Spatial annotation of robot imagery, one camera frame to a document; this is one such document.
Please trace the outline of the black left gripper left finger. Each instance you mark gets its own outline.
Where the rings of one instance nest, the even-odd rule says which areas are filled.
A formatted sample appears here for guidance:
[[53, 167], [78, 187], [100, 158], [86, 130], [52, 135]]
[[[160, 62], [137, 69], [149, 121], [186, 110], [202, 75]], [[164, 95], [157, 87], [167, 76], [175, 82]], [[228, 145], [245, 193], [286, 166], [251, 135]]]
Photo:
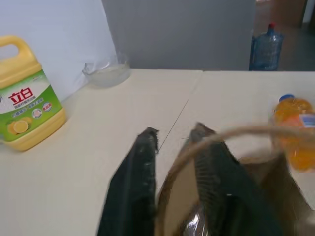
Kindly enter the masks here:
[[135, 139], [111, 178], [97, 236], [154, 236], [158, 130]]

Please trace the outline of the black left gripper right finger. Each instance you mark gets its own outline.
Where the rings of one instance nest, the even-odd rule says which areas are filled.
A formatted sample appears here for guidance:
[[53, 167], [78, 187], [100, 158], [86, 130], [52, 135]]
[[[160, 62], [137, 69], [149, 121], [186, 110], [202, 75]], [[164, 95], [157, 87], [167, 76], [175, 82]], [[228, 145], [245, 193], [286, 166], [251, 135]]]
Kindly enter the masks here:
[[262, 189], [225, 142], [198, 152], [194, 169], [208, 236], [283, 236]]

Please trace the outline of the brown paper bag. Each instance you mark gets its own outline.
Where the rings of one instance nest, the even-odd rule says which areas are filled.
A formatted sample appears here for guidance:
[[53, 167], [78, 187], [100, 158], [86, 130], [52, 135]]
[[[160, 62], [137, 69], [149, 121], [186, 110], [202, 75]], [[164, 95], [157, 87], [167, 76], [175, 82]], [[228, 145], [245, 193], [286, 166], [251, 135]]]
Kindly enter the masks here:
[[[232, 134], [218, 134], [201, 123], [196, 124], [161, 187], [154, 236], [181, 236], [188, 216], [202, 207], [194, 169], [198, 152], [213, 142], [245, 134], [274, 137], [283, 133], [283, 129], [274, 127], [246, 127], [237, 128]], [[257, 150], [237, 160], [262, 189], [283, 236], [315, 236], [315, 209], [311, 209], [293, 179], [282, 150]]]

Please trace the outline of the orange soda bottle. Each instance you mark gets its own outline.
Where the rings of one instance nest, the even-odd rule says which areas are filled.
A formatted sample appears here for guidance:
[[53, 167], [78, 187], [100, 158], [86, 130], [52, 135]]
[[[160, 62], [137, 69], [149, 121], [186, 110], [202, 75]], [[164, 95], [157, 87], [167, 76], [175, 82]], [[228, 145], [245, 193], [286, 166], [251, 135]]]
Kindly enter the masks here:
[[[283, 95], [274, 108], [269, 123], [275, 126], [297, 127], [315, 135], [315, 109], [305, 99], [292, 94]], [[283, 148], [289, 164], [297, 171], [315, 171], [315, 144], [301, 147], [294, 137], [274, 137], [272, 145]]]

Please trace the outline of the clear glass bowl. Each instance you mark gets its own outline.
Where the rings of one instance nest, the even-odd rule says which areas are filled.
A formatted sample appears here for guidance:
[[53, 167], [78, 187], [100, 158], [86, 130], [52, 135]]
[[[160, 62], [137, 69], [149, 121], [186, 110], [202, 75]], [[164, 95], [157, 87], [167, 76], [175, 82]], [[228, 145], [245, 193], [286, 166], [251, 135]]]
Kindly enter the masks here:
[[82, 73], [93, 86], [110, 88], [130, 77], [130, 66], [126, 55], [117, 53], [96, 62], [85, 63]]

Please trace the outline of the yellow dish detergent bottle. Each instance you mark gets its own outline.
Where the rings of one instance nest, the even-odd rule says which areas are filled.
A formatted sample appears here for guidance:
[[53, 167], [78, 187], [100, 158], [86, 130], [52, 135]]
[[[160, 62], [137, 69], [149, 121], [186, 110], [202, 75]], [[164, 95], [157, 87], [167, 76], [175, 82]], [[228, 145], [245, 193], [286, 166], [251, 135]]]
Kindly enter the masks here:
[[18, 53], [0, 60], [0, 141], [25, 151], [62, 127], [66, 113], [26, 42], [0, 37], [0, 48], [8, 45]]

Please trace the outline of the blue water cooler jug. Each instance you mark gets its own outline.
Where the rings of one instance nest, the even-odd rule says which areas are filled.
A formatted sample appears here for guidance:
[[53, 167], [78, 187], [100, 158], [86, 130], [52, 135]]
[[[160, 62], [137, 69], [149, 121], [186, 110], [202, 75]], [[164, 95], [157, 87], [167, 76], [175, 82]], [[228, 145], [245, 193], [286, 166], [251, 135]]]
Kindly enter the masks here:
[[266, 32], [252, 37], [249, 71], [276, 71], [284, 37], [270, 23]]

